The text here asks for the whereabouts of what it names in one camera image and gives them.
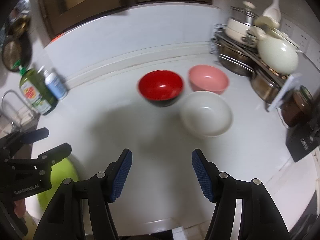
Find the left hand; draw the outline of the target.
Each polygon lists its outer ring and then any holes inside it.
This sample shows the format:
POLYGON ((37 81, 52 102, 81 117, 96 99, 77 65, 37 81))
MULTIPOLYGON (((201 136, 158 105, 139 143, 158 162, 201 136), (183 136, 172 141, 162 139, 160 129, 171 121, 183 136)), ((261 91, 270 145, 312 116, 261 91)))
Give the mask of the left hand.
POLYGON ((14 201, 14 227, 21 238, 28 233, 24 219, 25 212, 25 199, 14 201))

